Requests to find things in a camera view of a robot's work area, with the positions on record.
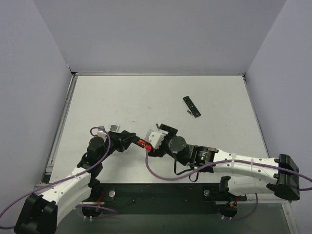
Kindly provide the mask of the wide black remote control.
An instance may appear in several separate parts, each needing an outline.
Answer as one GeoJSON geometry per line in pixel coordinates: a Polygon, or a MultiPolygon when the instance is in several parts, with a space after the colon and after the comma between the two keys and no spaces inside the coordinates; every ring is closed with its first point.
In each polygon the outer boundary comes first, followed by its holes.
{"type": "Polygon", "coordinates": [[[124,150],[128,149],[131,144],[135,144],[141,148],[143,148],[138,141],[143,140],[136,135],[136,133],[130,133],[128,131],[121,132],[121,145],[124,150]]]}

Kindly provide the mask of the white remote control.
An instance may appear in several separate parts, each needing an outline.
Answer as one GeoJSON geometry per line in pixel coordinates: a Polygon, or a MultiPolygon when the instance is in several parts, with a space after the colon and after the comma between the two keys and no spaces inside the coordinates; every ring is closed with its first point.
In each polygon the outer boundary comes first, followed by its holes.
{"type": "Polygon", "coordinates": [[[110,128],[109,128],[109,131],[110,132],[118,132],[118,130],[119,130],[119,125],[118,124],[111,124],[110,125],[110,128]]]}

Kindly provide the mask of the red orange battery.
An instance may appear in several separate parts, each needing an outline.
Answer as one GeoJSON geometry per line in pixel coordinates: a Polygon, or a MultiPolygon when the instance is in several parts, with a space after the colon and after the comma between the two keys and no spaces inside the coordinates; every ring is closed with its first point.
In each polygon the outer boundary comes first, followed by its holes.
{"type": "Polygon", "coordinates": [[[144,140],[139,140],[138,143],[139,143],[143,148],[145,148],[146,142],[145,142],[144,140]]]}

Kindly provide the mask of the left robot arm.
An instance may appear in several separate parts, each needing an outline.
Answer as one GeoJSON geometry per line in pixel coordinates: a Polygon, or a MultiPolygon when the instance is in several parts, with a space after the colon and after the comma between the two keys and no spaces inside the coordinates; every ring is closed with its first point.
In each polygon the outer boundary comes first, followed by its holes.
{"type": "Polygon", "coordinates": [[[60,182],[37,195],[31,193],[14,227],[16,234],[53,234],[58,224],[79,203],[96,200],[100,194],[96,177],[102,170],[103,160],[113,152],[123,152],[131,144],[127,131],[109,132],[106,138],[95,136],[89,141],[86,153],[76,168],[60,182]]]}

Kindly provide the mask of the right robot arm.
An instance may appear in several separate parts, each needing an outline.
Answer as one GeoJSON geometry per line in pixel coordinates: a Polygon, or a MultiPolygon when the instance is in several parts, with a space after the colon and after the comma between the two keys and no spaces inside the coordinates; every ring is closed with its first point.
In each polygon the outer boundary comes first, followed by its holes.
{"type": "Polygon", "coordinates": [[[196,172],[225,174],[220,185],[231,195],[273,193],[284,200],[300,199],[299,168],[289,155],[257,158],[191,145],[177,135],[177,129],[163,124],[160,131],[149,130],[145,140],[149,156],[169,155],[196,172]]]}

